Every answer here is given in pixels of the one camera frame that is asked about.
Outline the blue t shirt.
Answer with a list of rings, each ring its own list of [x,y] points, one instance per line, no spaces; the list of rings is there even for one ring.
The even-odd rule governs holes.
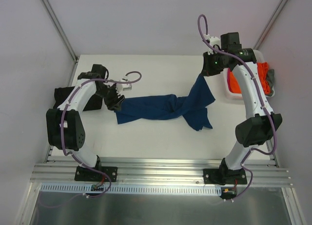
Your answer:
[[[193,130],[200,131],[213,128],[207,107],[214,101],[206,80],[199,75],[187,96],[168,94],[127,98],[115,114],[118,124],[139,119],[171,120],[182,116]]]

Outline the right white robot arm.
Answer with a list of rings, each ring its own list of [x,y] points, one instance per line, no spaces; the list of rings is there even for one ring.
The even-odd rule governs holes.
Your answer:
[[[204,169],[206,184],[247,184],[243,168],[251,153],[267,141],[276,140],[276,131],[282,116],[275,113],[262,88],[254,50],[242,48],[237,32],[223,34],[220,38],[202,34],[209,50],[203,54],[203,76],[231,71],[236,78],[245,105],[246,119],[235,128],[236,143],[222,159],[219,168]]]

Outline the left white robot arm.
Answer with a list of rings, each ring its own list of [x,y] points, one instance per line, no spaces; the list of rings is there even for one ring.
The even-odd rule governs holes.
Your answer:
[[[108,70],[100,64],[94,64],[91,71],[78,76],[76,86],[57,106],[46,113],[47,136],[51,146],[62,150],[64,155],[71,155],[86,168],[85,174],[91,180],[102,176],[99,157],[86,145],[86,133],[81,120],[81,113],[92,96],[104,102],[111,111],[121,109],[124,96],[119,94],[119,84],[108,79]]]

